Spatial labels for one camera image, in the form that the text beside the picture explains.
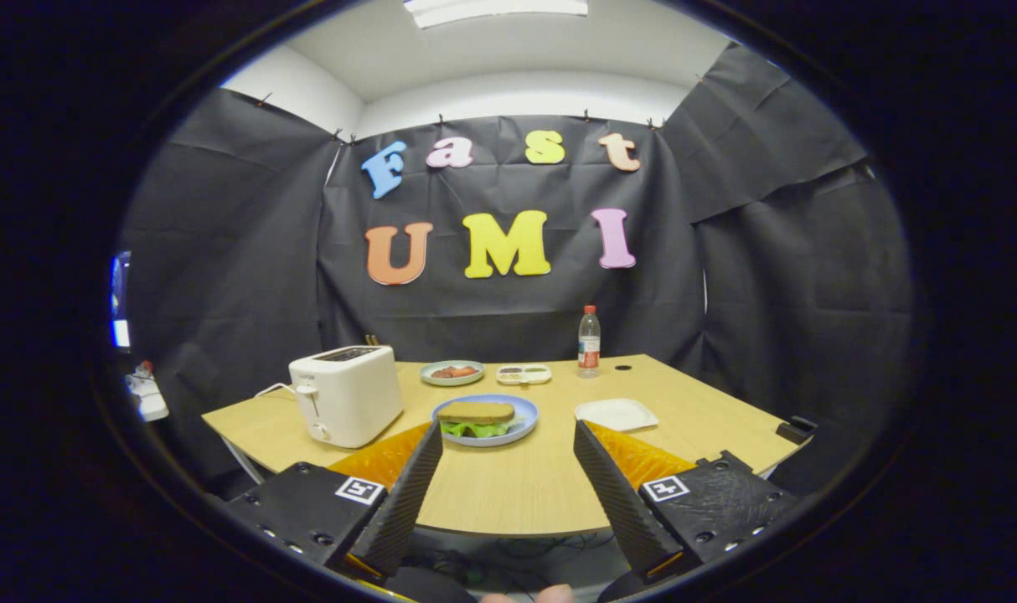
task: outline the white wall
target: white wall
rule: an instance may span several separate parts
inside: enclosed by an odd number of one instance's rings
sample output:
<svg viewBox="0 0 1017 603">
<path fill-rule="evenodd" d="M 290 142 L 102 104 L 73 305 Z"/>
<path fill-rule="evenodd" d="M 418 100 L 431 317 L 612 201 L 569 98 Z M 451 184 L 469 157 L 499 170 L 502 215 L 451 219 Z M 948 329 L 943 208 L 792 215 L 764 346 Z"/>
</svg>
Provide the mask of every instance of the white wall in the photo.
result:
<svg viewBox="0 0 1017 603">
<path fill-rule="evenodd" d="M 348 85 L 284 45 L 233 73 L 221 86 L 255 99 L 271 95 L 268 106 L 280 107 L 327 132 L 341 127 L 344 136 L 355 132 L 363 113 L 363 100 Z"/>
<path fill-rule="evenodd" d="M 492 115 L 578 115 L 661 123 L 687 88 L 651 79 L 582 71 L 490 73 L 414 87 L 368 103 L 354 133 L 364 138 L 403 127 Z"/>
</svg>

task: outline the black curtain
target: black curtain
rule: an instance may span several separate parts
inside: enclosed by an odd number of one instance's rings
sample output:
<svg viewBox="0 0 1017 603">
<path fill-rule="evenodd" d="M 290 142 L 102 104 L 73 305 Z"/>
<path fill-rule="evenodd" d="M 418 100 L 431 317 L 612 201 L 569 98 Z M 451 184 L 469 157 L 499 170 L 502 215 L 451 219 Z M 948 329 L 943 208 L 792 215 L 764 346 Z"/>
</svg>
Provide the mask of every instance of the black curtain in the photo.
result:
<svg viewBox="0 0 1017 603">
<path fill-rule="evenodd" d="M 663 134 L 706 270 L 699 377 L 822 425 L 773 476 L 812 491 L 868 445 L 912 368 L 914 292 L 894 199 L 823 103 L 738 45 Z"/>
<path fill-rule="evenodd" d="M 339 147 L 297 116 L 216 91 L 134 194 L 121 234 L 132 349 L 170 408 L 156 427 L 205 480 L 236 461 L 202 413 L 287 381 L 290 360 L 320 351 L 314 225 Z"/>
<path fill-rule="evenodd" d="M 556 130 L 566 157 L 531 164 L 525 137 Z M 620 133 L 642 162 L 622 172 L 599 138 Z M 436 140 L 470 138 L 465 168 L 425 164 Z M 402 183 L 381 198 L 360 165 L 404 141 Z M 601 355 L 646 353 L 697 370 L 703 320 L 699 245 L 683 202 L 676 160 L 654 130 L 635 123 L 571 117 L 489 117 L 412 127 L 360 140 L 337 160 L 318 230 L 323 347 L 362 343 L 373 334 L 398 359 L 481 362 L 572 359 L 582 307 L 597 305 Z M 597 208 L 626 210 L 624 230 L 636 264 L 602 268 Z M 486 213 L 507 233 L 516 215 L 544 212 L 545 256 L 551 272 L 465 278 L 470 233 L 463 219 Z M 424 273 L 407 285 L 378 285 L 367 275 L 364 233 L 395 226 L 395 266 L 409 259 L 406 225 L 430 222 Z"/>
</svg>

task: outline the letter f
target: letter f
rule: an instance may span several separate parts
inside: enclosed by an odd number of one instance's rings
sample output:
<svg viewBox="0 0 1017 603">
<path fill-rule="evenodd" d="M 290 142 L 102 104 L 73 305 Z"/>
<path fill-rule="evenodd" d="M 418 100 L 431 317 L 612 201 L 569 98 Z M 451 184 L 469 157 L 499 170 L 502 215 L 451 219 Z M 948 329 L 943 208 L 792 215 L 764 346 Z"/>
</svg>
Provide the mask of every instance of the letter f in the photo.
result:
<svg viewBox="0 0 1017 603">
<path fill-rule="evenodd" d="M 406 148 L 408 144 L 398 140 L 360 165 L 360 168 L 371 177 L 371 183 L 374 183 L 374 198 L 382 198 L 385 193 L 401 184 L 402 177 L 394 172 L 401 172 L 405 168 L 405 160 L 398 154 Z"/>
</svg>

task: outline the table leg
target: table leg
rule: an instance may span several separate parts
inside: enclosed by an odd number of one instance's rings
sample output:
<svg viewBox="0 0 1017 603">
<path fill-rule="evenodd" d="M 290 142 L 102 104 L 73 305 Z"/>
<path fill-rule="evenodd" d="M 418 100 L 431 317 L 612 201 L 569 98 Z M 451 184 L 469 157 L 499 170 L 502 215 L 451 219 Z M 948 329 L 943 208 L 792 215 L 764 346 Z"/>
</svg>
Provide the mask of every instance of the table leg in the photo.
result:
<svg viewBox="0 0 1017 603">
<path fill-rule="evenodd" d="M 222 438 L 222 441 L 226 442 L 226 447 L 228 447 L 231 454 L 233 454 L 233 459 L 237 459 L 237 463 L 240 463 L 240 466 L 243 467 L 246 473 L 248 473 L 248 476 L 251 477 L 256 484 L 262 484 L 263 477 L 259 476 L 259 470 L 255 469 L 255 466 L 252 465 L 251 459 L 248 459 L 248 455 L 240 451 L 240 448 L 234 446 L 233 443 L 230 443 L 229 439 Z"/>
</svg>

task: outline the white toaster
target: white toaster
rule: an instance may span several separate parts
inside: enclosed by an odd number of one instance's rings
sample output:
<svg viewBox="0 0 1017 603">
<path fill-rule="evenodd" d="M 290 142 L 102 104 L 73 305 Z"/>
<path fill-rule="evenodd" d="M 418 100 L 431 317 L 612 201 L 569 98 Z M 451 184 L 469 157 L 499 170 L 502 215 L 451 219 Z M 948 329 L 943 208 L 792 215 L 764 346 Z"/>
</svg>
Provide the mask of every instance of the white toaster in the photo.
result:
<svg viewBox="0 0 1017 603">
<path fill-rule="evenodd" d="M 359 448 L 405 410 L 393 348 L 352 346 L 289 363 L 308 434 Z"/>
</svg>

